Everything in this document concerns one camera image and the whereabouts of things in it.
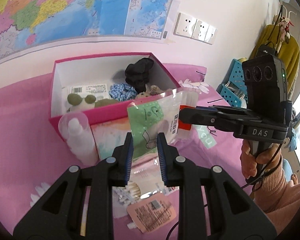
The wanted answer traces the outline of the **right forearm pink sleeve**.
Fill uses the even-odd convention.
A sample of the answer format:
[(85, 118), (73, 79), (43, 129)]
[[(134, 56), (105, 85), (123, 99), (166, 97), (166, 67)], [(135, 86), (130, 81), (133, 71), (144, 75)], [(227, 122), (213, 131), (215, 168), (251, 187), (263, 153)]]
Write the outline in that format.
[(254, 202), (281, 233), (300, 208), (300, 183), (287, 181), (280, 161), (276, 169), (264, 178), (262, 187), (255, 192)]

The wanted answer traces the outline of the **person's right hand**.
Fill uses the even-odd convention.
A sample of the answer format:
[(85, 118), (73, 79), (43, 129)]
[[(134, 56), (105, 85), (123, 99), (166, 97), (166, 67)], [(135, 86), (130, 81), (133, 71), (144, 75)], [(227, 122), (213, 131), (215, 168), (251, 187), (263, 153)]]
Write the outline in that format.
[(257, 165), (269, 164), (266, 171), (270, 171), (277, 167), (281, 159), (281, 149), (279, 144), (272, 144), (272, 147), (259, 154), (257, 157), (250, 153), (250, 145), (247, 140), (243, 140), (241, 147), (241, 169), (245, 179), (255, 177), (257, 175)]

